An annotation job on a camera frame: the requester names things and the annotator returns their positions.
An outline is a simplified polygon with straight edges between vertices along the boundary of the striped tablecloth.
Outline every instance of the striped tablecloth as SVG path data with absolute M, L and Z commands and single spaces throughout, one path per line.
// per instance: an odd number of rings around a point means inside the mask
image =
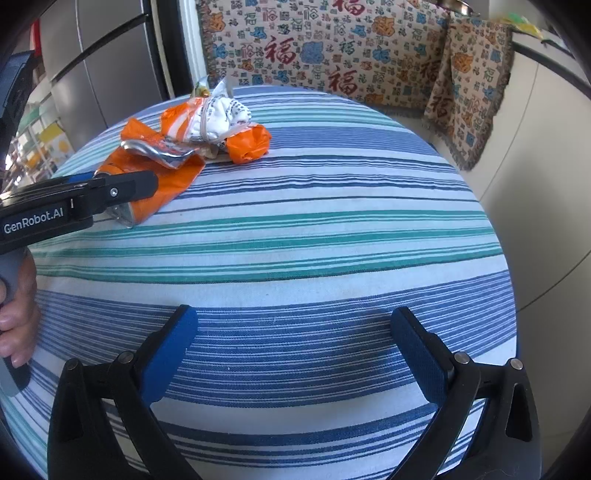
M 505 258 L 446 160 L 402 125 L 337 96 L 289 87 L 236 96 L 273 135 L 264 158 L 209 163 L 137 228 L 102 218 L 32 248 L 44 315 L 33 380 L 1 403 L 44 475 L 64 361 L 134 350 L 182 303 L 198 309 L 200 335 L 152 409 L 205 480 L 385 478 L 434 411 L 392 344 L 396 306 L 409 306 L 452 351 L 496 364 L 514 355 Z M 138 117 L 158 128 L 160 112 L 179 101 Z M 121 128 L 59 173 L 93 170 Z

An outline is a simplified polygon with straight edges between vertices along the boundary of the snack wrapper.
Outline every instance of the snack wrapper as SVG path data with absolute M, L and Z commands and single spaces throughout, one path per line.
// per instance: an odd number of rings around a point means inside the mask
M 122 140 L 151 138 L 152 141 L 161 140 L 163 135 L 155 132 L 142 122 L 132 119 L 121 132 Z M 158 190 L 153 197 L 125 203 L 107 209 L 107 213 L 126 226 L 137 225 L 179 194 L 187 190 L 193 180 L 201 173 L 205 161 L 198 155 L 190 156 L 178 168 L 171 168 L 160 164 L 148 157 L 130 153 L 118 147 L 98 168 L 96 174 L 129 173 L 133 171 L 151 170 L 158 176 Z
M 205 158 L 216 158 L 218 148 L 205 142 L 186 144 L 175 142 L 163 134 L 155 132 L 135 118 L 130 118 L 121 131 L 121 146 L 126 148 L 123 141 L 139 140 L 151 147 L 151 153 L 143 155 L 167 168 L 179 168 L 190 155 L 199 155 Z
M 197 91 L 203 95 L 209 93 L 203 86 Z M 250 110 L 232 98 L 224 79 L 210 96 L 193 96 L 164 111 L 160 121 L 162 133 L 175 141 L 220 145 L 228 150 L 232 161 L 245 163 L 262 157 L 271 140 L 267 129 L 253 123 L 251 118 Z

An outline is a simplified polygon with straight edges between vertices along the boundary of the green stripe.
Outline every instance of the green stripe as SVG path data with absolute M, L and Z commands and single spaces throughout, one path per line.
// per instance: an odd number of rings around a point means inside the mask
M 361 222 L 419 222 L 444 220 L 487 220 L 486 215 L 478 210 L 362 210 L 358 212 L 322 212 L 298 213 L 291 215 L 268 215 L 254 217 L 234 217 L 227 219 L 201 220 L 166 225 L 140 225 L 133 229 L 86 231 L 73 233 L 40 242 L 33 249 L 69 243 L 73 239 L 81 240 L 117 240 L 138 239 L 158 236 L 185 235 L 188 233 L 237 232 L 271 228 L 293 228 L 300 226 L 328 225 L 333 223 Z
M 96 163 L 105 160 L 118 146 L 119 141 L 117 140 L 109 141 L 106 145 L 97 145 L 90 151 L 86 153 L 83 152 L 79 157 L 72 158 L 71 161 L 68 161 L 68 163 L 60 169 L 60 175 L 69 174 L 66 172 L 77 171 L 78 168 L 88 161 L 92 161 L 92 164 L 95 165 Z
M 1 391 L 0 400 L 12 434 L 19 441 L 20 446 L 26 450 L 29 457 L 47 476 L 47 442 L 33 430 L 20 412 L 12 405 L 10 399 Z
M 453 263 L 478 258 L 494 257 L 502 255 L 501 248 L 497 245 L 493 248 L 478 250 L 473 252 L 463 252 L 448 255 L 432 255 L 427 257 L 406 258 L 403 260 L 389 260 L 383 262 L 372 262 L 356 265 L 334 265 L 313 270 L 296 271 L 267 271 L 265 273 L 235 273 L 225 275 L 203 275 L 194 274 L 190 270 L 193 267 L 160 267 L 150 268 L 148 274 L 133 274 L 133 271 L 139 272 L 141 268 L 122 269 L 126 273 L 118 274 L 110 268 L 87 268 L 79 271 L 74 265 L 52 265 L 46 267 L 39 265 L 37 271 L 39 275 L 46 277 L 70 277 L 83 280 L 102 281 L 109 283 L 142 283 L 142 284 L 209 284 L 209 283 L 228 283 L 228 282 L 254 282 L 271 280 L 292 280 L 296 278 L 317 278 L 331 277 L 335 275 L 349 275 L 364 272 L 398 270 L 400 268 L 418 267 L 420 265 Z M 166 275 L 167 272 L 174 271 L 174 275 Z
M 346 263 L 355 265 L 358 263 L 377 261 L 377 260 L 388 260 L 388 259 L 403 259 L 410 257 L 421 257 L 422 255 L 443 255 L 443 254 L 458 254 L 463 252 L 472 252 L 487 248 L 496 248 L 499 244 L 497 242 L 488 242 L 480 245 L 459 245 L 456 247 L 443 247 L 443 248 L 419 248 L 414 250 L 405 250 L 399 252 L 382 252 L 382 253 L 369 253 L 369 254 L 356 254 L 356 255 L 341 255 L 332 257 L 322 258 L 300 258 L 297 260 L 284 260 L 276 262 L 259 262 L 259 263 L 234 263 L 234 264 L 221 264 L 221 265 L 158 265 L 155 267 L 142 266 L 134 267 L 131 265 L 125 265 L 121 267 L 108 266 L 108 267 L 92 267 L 90 265 L 67 265 L 72 270 L 81 271 L 109 271 L 111 273 L 124 274 L 128 271 L 143 272 L 145 274 L 164 274 L 169 273 L 171 269 L 179 269 L 189 273 L 200 273 L 200 272 L 222 272 L 226 270 L 238 270 L 238 271 L 259 271 L 259 270 L 280 270 L 286 268 L 314 268 L 320 266 L 331 266 L 336 263 Z M 41 267 L 58 268 L 59 265 L 43 265 L 38 264 L 38 269 Z
M 384 242 L 419 241 L 494 235 L 492 227 L 462 229 L 399 230 L 394 232 L 340 233 L 286 238 L 262 238 L 230 242 L 192 243 L 183 245 L 151 245 L 146 247 L 117 248 L 65 248 L 36 252 L 36 258 L 132 258 L 163 255 L 197 255 L 238 252 L 262 252 L 266 250 L 292 250 L 315 247 L 343 247 Z

